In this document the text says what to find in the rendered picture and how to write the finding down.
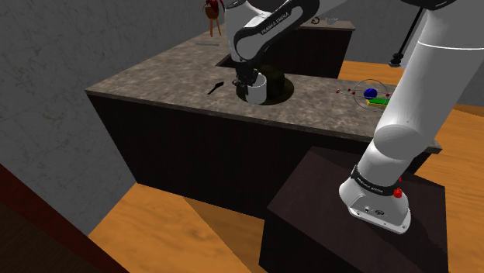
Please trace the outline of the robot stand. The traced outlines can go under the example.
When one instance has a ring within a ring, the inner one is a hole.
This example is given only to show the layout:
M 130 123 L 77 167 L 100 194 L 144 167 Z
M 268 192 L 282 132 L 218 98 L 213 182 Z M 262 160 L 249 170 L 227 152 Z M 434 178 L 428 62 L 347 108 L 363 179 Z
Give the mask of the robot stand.
M 312 147 L 268 206 L 268 273 L 448 273 L 445 188 L 403 175 L 411 225 L 398 235 L 351 216 L 338 195 L 357 154 Z

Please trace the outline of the black floor lamp stand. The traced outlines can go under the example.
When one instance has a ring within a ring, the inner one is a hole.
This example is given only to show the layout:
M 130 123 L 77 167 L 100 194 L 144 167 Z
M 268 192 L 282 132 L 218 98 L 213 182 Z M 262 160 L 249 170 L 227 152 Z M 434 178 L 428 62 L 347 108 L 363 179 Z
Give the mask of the black floor lamp stand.
M 401 65 L 401 61 L 404 57 L 403 51 L 406 49 L 406 46 L 407 46 L 407 44 L 410 40 L 410 37 L 413 34 L 413 31 L 414 31 L 417 23 L 419 22 L 419 19 L 420 19 L 422 13 L 423 13 L 423 10 L 424 10 L 423 8 L 419 8 L 417 14 L 415 15 L 415 17 L 412 21 L 412 24 L 411 24 L 409 30 L 408 30 L 405 38 L 404 38 L 403 43 L 402 43 L 401 47 L 399 48 L 399 51 L 397 53 L 393 54 L 392 59 L 388 62 L 388 65 L 390 67 L 399 67 Z

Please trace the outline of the dark kitchen counter cabinet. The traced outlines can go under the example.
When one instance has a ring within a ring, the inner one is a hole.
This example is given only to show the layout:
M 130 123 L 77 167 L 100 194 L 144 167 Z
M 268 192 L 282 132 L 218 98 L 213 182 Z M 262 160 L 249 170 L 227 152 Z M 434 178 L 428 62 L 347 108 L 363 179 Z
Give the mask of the dark kitchen counter cabinet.
M 249 105 L 229 62 L 221 29 L 86 89 L 138 183 L 261 218 L 310 148 L 361 158 L 380 115 L 335 93 L 349 81 L 289 74 L 288 100 Z

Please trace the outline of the white cup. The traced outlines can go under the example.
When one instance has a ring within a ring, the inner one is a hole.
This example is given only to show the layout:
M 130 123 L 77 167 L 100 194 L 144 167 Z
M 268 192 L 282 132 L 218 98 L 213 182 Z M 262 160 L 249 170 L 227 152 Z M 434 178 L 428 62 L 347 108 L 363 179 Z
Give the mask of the white cup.
M 266 98 L 267 78 L 262 73 L 258 73 L 256 81 L 247 86 L 246 100 L 252 105 L 260 105 L 265 102 Z

